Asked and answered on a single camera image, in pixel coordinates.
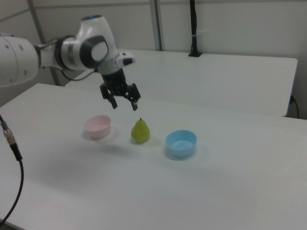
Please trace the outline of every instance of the pink bowl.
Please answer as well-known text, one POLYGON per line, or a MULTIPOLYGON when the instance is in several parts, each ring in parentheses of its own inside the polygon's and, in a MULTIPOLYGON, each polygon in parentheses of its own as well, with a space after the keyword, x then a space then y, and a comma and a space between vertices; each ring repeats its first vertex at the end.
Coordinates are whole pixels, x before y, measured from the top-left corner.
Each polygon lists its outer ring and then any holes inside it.
POLYGON ((94 116, 85 122, 84 128, 91 138, 103 138, 111 131, 111 118, 105 115, 94 116))

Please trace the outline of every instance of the cable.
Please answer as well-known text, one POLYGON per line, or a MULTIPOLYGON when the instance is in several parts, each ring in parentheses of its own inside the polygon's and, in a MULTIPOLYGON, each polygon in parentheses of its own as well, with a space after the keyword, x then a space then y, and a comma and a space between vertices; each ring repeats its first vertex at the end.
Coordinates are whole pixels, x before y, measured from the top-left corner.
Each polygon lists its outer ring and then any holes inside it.
POLYGON ((23 184, 24 184, 24 165, 23 165, 22 160, 19 161, 19 164, 20 164, 20 171, 21 171, 21 180, 20 180, 19 191, 18 191, 17 197, 16 197, 15 202, 14 202, 13 206, 11 207, 10 211, 8 212, 6 217, 0 222, 0 228, 1 228, 2 225, 4 225, 5 221, 9 218, 9 216, 13 212, 14 208, 16 207, 16 204, 17 204, 17 202, 19 200, 21 191, 23 189, 23 184))
POLYGON ((6 122, 3 120, 3 118, 1 117, 0 115, 0 121, 1 121, 1 126, 2 126, 2 129, 4 131, 4 136, 6 137, 10 147, 11 147, 11 150, 13 151, 14 155, 15 155, 15 158, 17 161, 19 161, 19 164, 20 164, 20 171, 21 171, 21 180, 20 180, 20 186, 19 186, 19 190, 18 190, 18 194, 17 194, 17 197, 15 199, 15 202, 13 204, 13 206, 11 207, 10 211, 8 212, 8 214, 5 216, 5 218, 0 222, 0 228, 2 225, 4 225, 5 221, 9 218, 9 216, 11 215, 11 213, 13 212, 14 208, 16 207, 17 205, 17 202, 19 200, 19 197, 20 197, 20 194, 21 194, 21 191, 23 189, 23 184, 24 184, 24 166, 23 166, 23 162, 22 162, 22 159, 23 157, 21 156, 20 154, 20 151, 18 149, 18 145, 16 143, 16 140, 15 140, 15 137, 12 133, 12 131, 9 129, 9 127, 7 126, 6 122))
POLYGON ((295 99, 295 98, 293 98, 293 102, 295 103, 295 106, 296 106, 296 113, 297 113, 297 118, 299 119, 298 106, 297 106, 297 102, 296 102, 296 99, 295 99))
POLYGON ((82 81, 82 80, 86 79, 88 76, 90 76, 92 73, 94 73, 94 71, 90 72, 89 74, 85 75, 83 78, 80 78, 80 79, 71 79, 71 78, 69 78, 69 77, 66 76, 66 74, 64 73, 64 71, 61 71, 61 73, 63 74, 63 76, 64 76, 66 79, 68 79, 68 80, 70 80, 70 81, 82 81))

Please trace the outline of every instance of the blue bowl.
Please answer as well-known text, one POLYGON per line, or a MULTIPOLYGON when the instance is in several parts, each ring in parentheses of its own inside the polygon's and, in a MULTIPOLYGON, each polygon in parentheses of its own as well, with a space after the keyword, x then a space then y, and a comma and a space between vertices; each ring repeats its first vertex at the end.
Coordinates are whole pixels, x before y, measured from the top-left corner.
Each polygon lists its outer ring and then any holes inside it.
POLYGON ((170 133, 165 141, 174 157, 186 158, 195 151, 197 137, 191 131, 178 130, 170 133))

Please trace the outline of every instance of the black pole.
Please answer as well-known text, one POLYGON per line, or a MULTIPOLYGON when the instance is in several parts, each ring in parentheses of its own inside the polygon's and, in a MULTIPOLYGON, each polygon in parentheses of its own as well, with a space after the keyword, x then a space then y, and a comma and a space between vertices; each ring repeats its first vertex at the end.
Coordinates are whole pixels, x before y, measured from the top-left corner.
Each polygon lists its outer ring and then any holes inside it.
POLYGON ((197 28, 197 17, 195 10, 195 0, 190 0, 190 10, 191 10, 191 28, 192 28, 192 49, 189 57, 199 57, 202 53, 197 50, 197 36, 196 36, 196 28, 197 28))

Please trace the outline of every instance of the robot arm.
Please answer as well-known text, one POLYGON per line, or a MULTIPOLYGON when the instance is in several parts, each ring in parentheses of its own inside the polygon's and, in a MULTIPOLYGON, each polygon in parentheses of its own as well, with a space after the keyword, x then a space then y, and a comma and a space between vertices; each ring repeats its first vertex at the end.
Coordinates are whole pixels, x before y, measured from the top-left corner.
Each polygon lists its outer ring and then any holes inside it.
POLYGON ((135 84, 128 85, 123 67, 135 61, 130 52, 120 53, 111 28, 101 15, 83 18, 76 36, 33 46, 22 38, 0 34, 0 87, 31 80, 38 68, 60 70, 94 69, 102 75, 104 99, 117 107, 114 96, 128 99, 133 110, 141 97, 135 84))

